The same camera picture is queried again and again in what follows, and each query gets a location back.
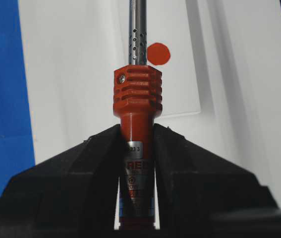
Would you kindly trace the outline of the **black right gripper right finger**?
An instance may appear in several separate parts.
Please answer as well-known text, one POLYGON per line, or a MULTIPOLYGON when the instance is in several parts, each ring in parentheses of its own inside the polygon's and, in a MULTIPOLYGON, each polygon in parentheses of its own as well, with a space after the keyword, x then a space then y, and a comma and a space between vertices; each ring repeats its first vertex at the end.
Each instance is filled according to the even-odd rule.
POLYGON ((160 227, 168 238, 281 238, 281 209, 256 176, 154 126, 160 227))

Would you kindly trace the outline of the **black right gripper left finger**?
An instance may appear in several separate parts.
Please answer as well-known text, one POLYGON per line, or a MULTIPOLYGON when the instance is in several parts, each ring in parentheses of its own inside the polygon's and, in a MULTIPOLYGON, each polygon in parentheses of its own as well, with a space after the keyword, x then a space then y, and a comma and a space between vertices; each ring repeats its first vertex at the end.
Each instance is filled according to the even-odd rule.
POLYGON ((13 176, 0 197, 0 238, 111 236, 123 150, 115 125, 13 176))

